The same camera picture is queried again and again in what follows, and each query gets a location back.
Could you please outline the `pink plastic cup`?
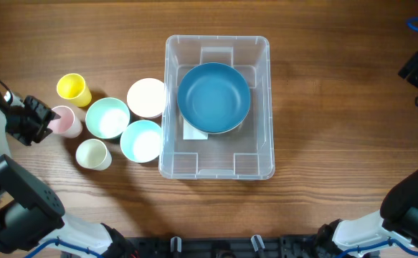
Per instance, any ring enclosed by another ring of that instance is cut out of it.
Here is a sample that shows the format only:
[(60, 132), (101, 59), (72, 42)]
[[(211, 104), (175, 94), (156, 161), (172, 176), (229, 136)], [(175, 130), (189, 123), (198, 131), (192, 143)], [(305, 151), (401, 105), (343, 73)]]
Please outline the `pink plastic cup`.
[(81, 134), (82, 123), (70, 107), (60, 105), (52, 108), (52, 111), (59, 115), (48, 125), (53, 133), (66, 138), (76, 138)]

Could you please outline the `dark blue bowl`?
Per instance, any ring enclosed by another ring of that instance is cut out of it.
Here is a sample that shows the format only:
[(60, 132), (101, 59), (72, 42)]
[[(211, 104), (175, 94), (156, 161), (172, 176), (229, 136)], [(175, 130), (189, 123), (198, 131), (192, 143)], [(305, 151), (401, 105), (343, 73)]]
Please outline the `dark blue bowl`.
[(220, 134), (235, 129), (247, 117), (251, 93), (246, 79), (236, 69), (210, 62), (184, 75), (177, 104), (183, 118), (194, 128)]

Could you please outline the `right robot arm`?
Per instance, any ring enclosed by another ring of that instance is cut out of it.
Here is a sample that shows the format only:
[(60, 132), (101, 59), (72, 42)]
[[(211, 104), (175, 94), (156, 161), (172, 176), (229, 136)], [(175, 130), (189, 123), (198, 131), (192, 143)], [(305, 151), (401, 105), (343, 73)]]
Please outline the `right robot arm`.
[(418, 169), (388, 192), (378, 211), (323, 225), (313, 255), (368, 257), (389, 247), (418, 257)]

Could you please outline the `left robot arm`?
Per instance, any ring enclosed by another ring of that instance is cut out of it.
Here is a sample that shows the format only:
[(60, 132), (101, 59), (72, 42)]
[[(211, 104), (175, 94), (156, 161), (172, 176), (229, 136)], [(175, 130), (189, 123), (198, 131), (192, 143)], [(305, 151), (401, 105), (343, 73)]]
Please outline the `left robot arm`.
[(63, 257), (138, 257), (116, 229), (67, 214), (57, 194), (12, 159), (8, 135), (23, 145), (40, 143), (55, 119), (59, 115), (37, 98), (0, 91), (0, 252), (34, 257), (53, 248)]

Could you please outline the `yellow plastic cup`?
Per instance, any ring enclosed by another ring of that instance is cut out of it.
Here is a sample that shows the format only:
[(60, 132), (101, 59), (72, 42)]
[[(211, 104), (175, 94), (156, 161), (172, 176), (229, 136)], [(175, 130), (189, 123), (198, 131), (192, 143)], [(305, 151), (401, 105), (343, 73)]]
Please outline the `yellow plastic cup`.
[(89, 87), (83, 76), (77, 73), (64, 75), (57, 83), (57, 94), (79, 108), (88, 106), (92, 100)]

